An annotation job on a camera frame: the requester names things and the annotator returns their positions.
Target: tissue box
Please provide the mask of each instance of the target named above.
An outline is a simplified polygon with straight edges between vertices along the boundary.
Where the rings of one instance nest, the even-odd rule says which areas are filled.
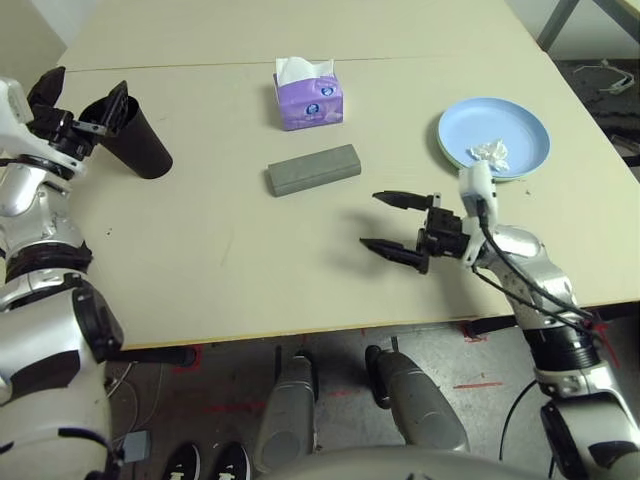
[[[276,62],[277,73],[273,76],[283,128],[296,130],[342,122],[342,88],[333,74],[333,61],[311,65],[301,58],[296,57],[295,60],[297,63]],[[301,73],[300,67],[302,70],[305,68],[302,62],[308,66],[306,72]],[[314,75],[313,72],[320,74],[312,78],[297,79]]]

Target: purple tissue box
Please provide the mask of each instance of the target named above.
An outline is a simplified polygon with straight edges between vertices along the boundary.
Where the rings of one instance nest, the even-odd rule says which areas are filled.
[[[309,78],[278,86],[278,108],[285,130],[342,122],[342,89],[335,75]]]

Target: black cable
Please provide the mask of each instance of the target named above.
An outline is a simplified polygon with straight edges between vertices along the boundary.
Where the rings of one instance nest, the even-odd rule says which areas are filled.
[[[549,473],[547,474],[547,478],[553,478],[553,467],[555,465],[556,465],[556,462],[553,459],[553,455],[551,455],[551,462],[549,463]]]
[[[500,435],[500,450],[498,452],[498,460],[500,460],[500,461],[502,461],[502,453],[504,451],[504,437],[507,434],[507,427],[509,426],[509,421],[511,420],[511,415],[513,415],[513,412],[516,409],[516,407],[518,406],[518,403],[520,403],[520,400],[522,400],[522,397],[524,397],[527,394],[527,392],[529,390],[531,390],[536,383],[537,382],[535,380],[532,380],[531,383],[529,383],[526,387],[524,387],[522,389],[520,394],[516,397],[516,399],[511,404],[511,408],[509,409],[509,413],[507,413],[507,419],[504,421],[504,426],[502,427],[502,435]]]
[[[568,312],[575,313],[576,315],[579,315],[579,316],[581,316],[583,318],[588,318],[588,319],[592,319],[593,318],[593,314],[591,314],[590,312],[587,312],[586,310],[582,310],[580,308],[577,308],[575,305],[571,305],[570,303],[567,303],[567,302],[565,302],[563,300],[560,300],[559,298],[557,298],[556,296],[550,294],[544,288],[536,285],[529,278],[527,278],[527,276],[524,275],[518,269],[518,267],[513,264],[511,259],[509,257],[507,257],[506,253],[504,253],[504,251],[498,246],[498,244],[494,240],[493,235],[491,235],[491,232],[489,231],[489,223],[488,223],[487,214],[486,214],[486,205],[485,205],[483,200],[478,200],[477,208],[478,208],[478,221],[479,221],[479,224],[480,224],[480,229],[482,230],[482,233],[484,234],[485,239],[487,240],[489,245],[491,245],[491,247],[496,252],[496,255],[498,255],[500,260],[502,260],[507,265],[507,267],[509,267],[509,270],[511,270],[529,288],[531,288],[536,293],[538,293],[539,295],[543,296],[544,298],[546,298],[550,302],[553,302],[556,305],[558,305],[559,307],[564,308]]]
[[[553,318],[554,320],[556,320],[556,321],[558,321],[560,323],[563,323],[563,324],[567,325],[568,327],[571,327],[571,328],[579,331],[580,333],[584,333],[585,335],[588,335],[590,337],[595,336],[595,334],[592,331],[587,330],[582,325],[578,325],[577,323],[573,323],[573,322],[567,320],[566,318],[562,318],[557,313],[553,313],[553,312],[551,312],[551,311],[549,311],[549,310],[547,310],[545,308],[539,307],[538,305],[525,300],[524,298],[516,295],[515,293],[510,292],[506,288],[502,287],[501,285],[499,285],[496,282],[494,282],[493,280],[491,280],[489,277],[481,274],[475,266],[471,267],[471,270],[473,271],[473,273],[475,273],[478,276],[478,278],[480,278],[480,280],[482,280],[485,283],[488,283],[489,285],[491,285],[496,290],[501,291],[507,297],[512,298],[513,300],[515,300],[518,303],[521,303],[525,307],[532,308],[533,310],[536,310],[536,311],[542,313],[543,315],[547,315],[547,316]]]
[[[559,307],[564,308],[568,312],[575,313],[576,315],[579,315],[580,317],[583,317],[583,318],[588,318],[588,319],[593,318],[593,315],[591,313],[587,312],[586,310],[582,310],[580,308],[575,307],[574,305],[571,305],[571,304],[569,304],[569,303],[567,303],[567,302],[565,302],[563,300],[560,300],[558,297],[550,294],[544,288],[536,285],[534,282],[529,280],[529,278],[527,278],[527,276],[524,275],[518,269],[518,267],[516,267],[511,262],[511,259],[509,259],[509,257],[507,257],[507,255],[504,253],[504,251],[498,246],[496,241],[493,239],[493,236],[491,235],[491,232],[489,231],[489,228],[488,227],[482,227],[482,233],[484,234],[484,237],[487,239],[487,242],[489,242],[489,245],[491,245],[491,247],[496,252],[498,257],[500,257],[500,260],[502,260],[507,265],[507,267],[509,267],[509,270],[511,270],[529,288],[531,288],[536,293],[538,293],[539,295],[543,296],[544,298],[546,298],[550,302],[553,302],[556,305],[558,305]]]

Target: gray block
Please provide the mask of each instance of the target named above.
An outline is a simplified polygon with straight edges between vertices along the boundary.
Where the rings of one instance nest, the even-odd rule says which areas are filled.
[[[151,437],[149,430],[127,433],[124,437],[124,463],[140,462],[149,458]]]
[[[276,197],[360,175],[360,159],[353,145],[272,163],[267,167]]]

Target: white tissue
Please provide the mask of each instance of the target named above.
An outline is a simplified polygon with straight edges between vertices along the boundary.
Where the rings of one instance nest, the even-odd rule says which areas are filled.
[[[471,147],[469,153],[476,160],[487,160],[489,166],[497,172],[509,170],[509,164],[507,163],[509,150],[507,150],[507,146],[502,142],[501,138],[491,143],[482,143]]]
[[[333,60],[314,65],[301,57],[276,58],[276,79],[279,87],[328,75],[333,75]]]

